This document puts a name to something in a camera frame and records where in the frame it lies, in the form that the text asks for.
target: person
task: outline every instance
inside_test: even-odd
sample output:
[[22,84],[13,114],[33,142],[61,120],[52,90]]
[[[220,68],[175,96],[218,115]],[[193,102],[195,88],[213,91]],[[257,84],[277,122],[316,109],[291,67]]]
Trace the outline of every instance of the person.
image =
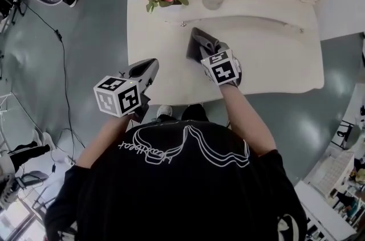
[[346,212],[347,216],[352,218],[358,210],[359,202],[355,197],[348,197],[343,193],[337,193],[338,200],[343,203],[345,208],[343,211]]
[[200,104],[181,120],[163,105],[156,122],[127,132],[131,116],[110,119],[66,172],[44,219],[48,240],[304,240],[273,136],[237,87],[220,91],[232,130]]
[[[30,144],[19,145],[13,151],[9,151],[0,157],[0,176],[15,174],[19,168],[32,158],[37,158],[47,152],[56,149],[50,134],[43,133],[43,142],[36,130],[33,130],[33,140]],[[6,186],[6,182],[0,183],[0,195]]]

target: window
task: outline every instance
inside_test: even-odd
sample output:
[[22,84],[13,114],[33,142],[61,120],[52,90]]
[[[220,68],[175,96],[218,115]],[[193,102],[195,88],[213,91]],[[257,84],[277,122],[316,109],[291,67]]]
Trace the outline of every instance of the window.
[[20,199],[0,213],[0,241],[42,241],[45,234],[42,221]]
[[30,226],[24,231],[17,241],[41,241],[45,236],[45,231],[43,225],[39,220],[34,220]]
[[21,202],[13,202],[0,214],[0,237],[6,240],[29,215],[28,209]]

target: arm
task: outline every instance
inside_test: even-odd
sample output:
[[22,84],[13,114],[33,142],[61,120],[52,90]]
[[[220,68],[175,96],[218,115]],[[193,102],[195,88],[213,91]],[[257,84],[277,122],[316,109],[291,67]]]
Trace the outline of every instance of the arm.
[[90,168],[113,142],[125,133],[131,116],[114,117],[101,129],[98,136],[83,150],[77,166]]
[[259,156],[276,149],[269,129],[241,91],[232,85],[220,86],[232,131],[243,138]]
[[76,221],[79,192],[89,168],[114,141],[125,133],[130,116],[110,119],[98,136],[82,152],[76,165],[66,172],[64,184],[53,204],[47,209],[44,225],[50,241],[59,240],[58,232],[68,231]]

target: electric wire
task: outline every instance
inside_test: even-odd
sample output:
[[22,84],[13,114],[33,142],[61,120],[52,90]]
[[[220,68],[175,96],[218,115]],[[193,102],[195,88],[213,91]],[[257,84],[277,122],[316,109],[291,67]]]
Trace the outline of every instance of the electric wire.
[[[58,137],[58,141],[61,139],[62,133],[65,130],[69,130],[71,132],[71,130],[69,128],[64,128],[63,130],[61,130],[61,133],[59,134],[59,137]],[[72,133],[74,134],[75,138],[79,141],[79,143],[81,144],[81,146],[85,148],[85,145],[81,142],[79,136],[75,132],[73,132],[73,131],[72,131]]]
[[64,44],[63,44],[63,41],[62,41],[62,36],[61,34],[59,33],[58,30],[54,29],[52,26],[50,26],[42,17],[40,17],[40,15],[38,13],[36,13],[32,8],[29,7],[29,5],[22,1],[28,8],[30,11],[32,11],[41,21],[43,21],[43,23],[45,25],[47,25],[50,29],[53,30],[54,33],[56,33],[56,36],[57,38],[59,39],[59,41],[61,42],[62,44],[62,49],[63,49],[63,73],[64,73],[64,95],[66,97],[66,103],[67,103],[67,108],[68,108],[68,125],[70,126],[69,130],[71,132],[71,139],[72,139],[72,157],[71,157],[71,161],[74,161],[74,153],[75,153],[75,140],[74,140],[74,131],[72,130],[72,125],[71,125],[71,108],[70,108],[70,102],[68,100],[68,95],[67,95],[67,72],[66,72],[66,56],[65,56],[65,49],[64,49]]
[[33,187],[25,197],[23,197],[23,198],[18,197],[18,200],[15,201],[15,202],[23,201],[24,199],[26,199],[33,192],[33,190],[35,190],[37,187],[41,187],[44,184],[44,181],[41,178],[39,178],[38,176],[35,176],[35,175],[31,175],[31,176],[34,177],[34,178],[39,179],[40,181],[42,181],[42,184],[38,185],[36,187]]

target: white graphic print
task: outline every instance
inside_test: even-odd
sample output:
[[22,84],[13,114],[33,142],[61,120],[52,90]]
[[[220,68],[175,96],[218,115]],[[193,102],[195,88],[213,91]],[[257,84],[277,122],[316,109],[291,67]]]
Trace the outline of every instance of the white graphic print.
[[228,70],[228,71],[224,71],[222,67],[217,68],[217,72],[219,72],[218,77],[223,77],[223,76],[225,76],[226,78],[228,78],[228,77],[229,77],[229,74],[231,73],[231,71],[230,71],[230,70]]
[[245,141],[244,141],[245,145],[244,156],[235,153],[228,153],[226,155],[222,155],[215,152],[212,148],[209,147],[209,145],[205,142],[204,136],[199,129],[191,125],[187,125],[182,132],[183,133],[182,143],[175,148],[162,151],[154,149],[149,142],[146,142],[141,138],[140,131],[147,128],[150,128],[150,126],[137,130],[133,135],[133,143],[129,144],[123,142],[121,145],[118,145],[119,149],[124,148],[128,150],[136,150],[137,154],[144,153],[145,161],[149,164],[159,165],[165,160],[167,160],[168,163],[171,163],[172,158],[179,155],[180,152],[183,150],[184,144],[188,136],[191,135],[197,140],[201,153],[210,163],[218,167],[224,167],[230,163],[235,163],[240,168],[243,168],[249,164],[248,158],[250,156],[250,150]]

